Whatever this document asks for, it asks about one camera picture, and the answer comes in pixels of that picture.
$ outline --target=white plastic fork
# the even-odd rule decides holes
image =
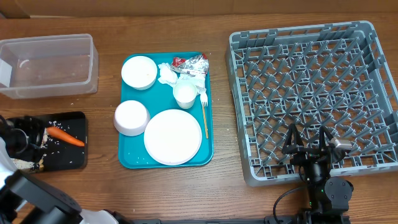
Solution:
[[[207,130],[207,121],[206,121],[206,113],[205,113],[205,107],[208,104],[208,98],[207,98],[206,92],[204,92],[200,95],[200,102],[201,102],[201,110],[203,112],[203,121],[205,122],[206,139],[208,139],[209,134],[208,134],[208,130]]]
[[[207,94],[205,92],[200,95],[200,102],[202,106],[207,106],[208,99],[207,99]]]

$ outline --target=white plate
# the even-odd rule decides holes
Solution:
[[[182,110],[166,110],[155,115],[144,133],[144,144],[157,162],[175,166],[188,162],[201,144],[198,121]]]
[[[122,67],[123,81],[137,90],[146,90],[151,87],[156,81],[156,76],[156,64],[149,57],[132,57]]]

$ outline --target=orange carrot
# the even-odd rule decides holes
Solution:
[[[46,129],[47,133],[57,139],[60,139],[62,141],[66,141],[67,143],[76,145],[76,146],[84,146],[85,143],[82,142],[81,140],[77,140],[74,137],[70,136],[68,133],[65,131],[62,131],[61,129],[57,127],[49,127]]]

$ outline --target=crumpled foil wrapper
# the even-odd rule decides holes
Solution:
[[[209,60],[204,54],[197,55],[188,60],[174,58],[171,69],[178,73],[186,73],[194,76],[203,75],[205,77],[209,69]]]

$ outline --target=black cutting board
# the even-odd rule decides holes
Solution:
[[[88,149],[88,121],[83,112],[67,112],[34,116],[41,119],[46,125],[56,126],[69,135],[85,143],[84,147],[75,146],[48,136],[44,148],[40,150],[27,149],[21,155],[14,157],[23,161],[39,163],[43,159],[44,168],[39,170],[39,165],[27,170],[29,172],[48,172],[56,170],[82,169],[87,164]]]

